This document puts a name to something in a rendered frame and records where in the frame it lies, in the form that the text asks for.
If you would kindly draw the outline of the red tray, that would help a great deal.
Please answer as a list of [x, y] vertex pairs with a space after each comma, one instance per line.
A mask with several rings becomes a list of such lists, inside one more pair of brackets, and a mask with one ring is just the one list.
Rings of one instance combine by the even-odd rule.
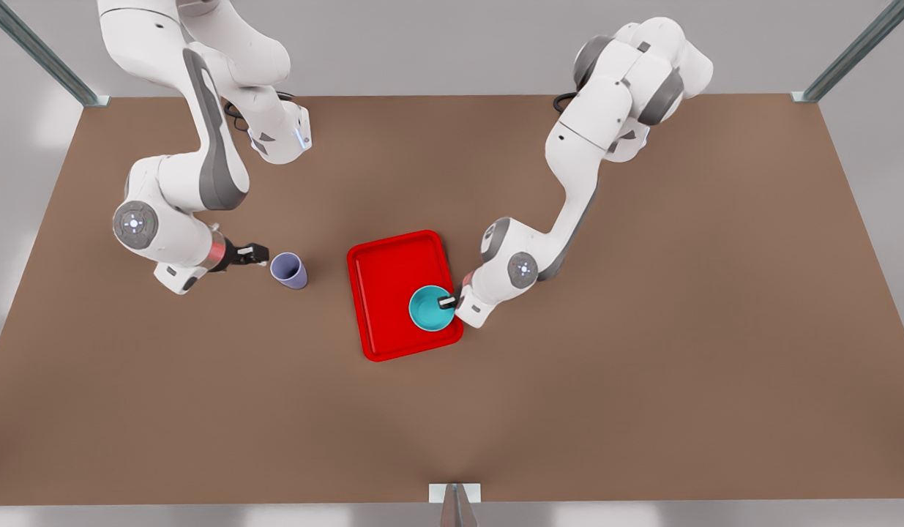
[[417, 326], [409, 313], [409, 303], [422, 288], [431, 288], [435, 296], [448, 296], [452, 290], [447, 255], [435, 231], [356, 244], [345, 260], [362, 353], [370, 361], [438, 349], [463, 336], [462, 321], [452, 310], [441, 311], [434, 331]]

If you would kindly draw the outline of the silver frame post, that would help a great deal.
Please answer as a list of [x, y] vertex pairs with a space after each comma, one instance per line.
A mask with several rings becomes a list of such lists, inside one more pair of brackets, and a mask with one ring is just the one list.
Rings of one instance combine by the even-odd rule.
[[814, 104], [821, 101], [903, 21], [904, 0], [892, 0], [805, 90], [790, 93], [793, 103]]
[[481, 503], [480, 483], [432, 483], [429, 504], [441, 503], [439, 527], [479, 527], [472, 504]]
[[33, 58], [34, 62], [39, 64], [81, 106], [85, 108], [104, 108], [109, 105], [111, 102], [110, 97], [94, 93], [3, 0], [0, 0], [0, 29], [21, 50]]

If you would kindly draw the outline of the teal bowl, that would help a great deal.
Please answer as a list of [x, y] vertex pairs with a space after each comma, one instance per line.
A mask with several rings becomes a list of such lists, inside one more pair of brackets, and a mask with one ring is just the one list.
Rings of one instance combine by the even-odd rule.
[[442, 310], [438, 298], [449, 293], [438, 285], [426, 285], [415, 290], [409, 299], [408, 313], [415, 326], [427, 332], [438, 332], [454, 320], [455, 310]]

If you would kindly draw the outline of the lavender cup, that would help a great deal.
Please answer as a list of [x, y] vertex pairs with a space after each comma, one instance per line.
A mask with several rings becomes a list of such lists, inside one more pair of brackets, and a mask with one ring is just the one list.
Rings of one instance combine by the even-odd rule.
[[279, 253], [269, 263], [271, 276], [278, 283], [294, 290], [307, 286], [307, 270], [301, 258], [294, 253]]

